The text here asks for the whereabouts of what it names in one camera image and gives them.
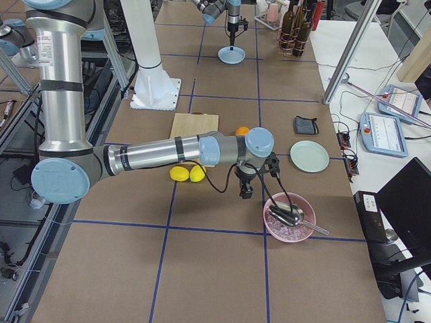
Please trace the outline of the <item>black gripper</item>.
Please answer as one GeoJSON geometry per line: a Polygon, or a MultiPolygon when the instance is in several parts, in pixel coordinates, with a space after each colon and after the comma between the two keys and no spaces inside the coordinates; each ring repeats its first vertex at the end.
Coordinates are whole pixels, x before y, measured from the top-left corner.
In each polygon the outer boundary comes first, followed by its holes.
{"type": "Polygon", "coordinates": [[[250,199],[253,195],[252,181],[258,178],[259,181],[263,179],[265,171],[264,160],[247,161],[242,164],[236,164],[234,173],[239,180],[240,197],[250,199]]]}
{"type": "Polygon", "coordinates": [[[243,27],[243,30],[246,31],[248,29],[248,21],[245,17],[241,15],[227,15],[225,21],[225,32],[226,35],[229,36],[230,39],[230,50],[234,49],[235,36],[238,32],[239,27],[243,27]]]}

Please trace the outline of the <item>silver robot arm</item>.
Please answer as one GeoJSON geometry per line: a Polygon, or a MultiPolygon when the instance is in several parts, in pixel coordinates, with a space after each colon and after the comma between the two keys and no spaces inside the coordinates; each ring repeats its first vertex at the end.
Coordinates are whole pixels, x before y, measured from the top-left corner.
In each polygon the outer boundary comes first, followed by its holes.
{"type": "Polygon", "coordinates": [[[233,50],[239,26],[243,26],[244,31],[248,28],[248,21],[240,15],[241,1],[217,0],[213,3],[209,3],[208,1],[194,0],[193,3],[203,14],[203,19],[208,25],[214,23],[224,12],[227,13],[227,30],[229,32],[228,37],[230,39],[230,45],[228,48],[233,50]]]}
{"type": "MultiPolygon", "coordinates": [[[[81,39],[104,18],[103,1],[23,1],[26,20],[36,32],[40,91],[44,104],[45,139],[40,161],[32,171],[33,189],[47,201],[69,204],[85,196],[97,182],[120,172],[152,169],[185,162],[203,166],[233,163],[240,196],[253,193],[250,181],[261,174],[272,153],[273,135],[264,128],[245,136],[212,131],[142,145],[94,147],[86,139],[81,39]]],[[[192,1],[207,24],[227,11],[230,45],[240,20],[241,1],[192,1]]],[[[137,59],[134,108],[174,110],[180,79],[162,66],[150,1],[121,1],[137,59]]]]}

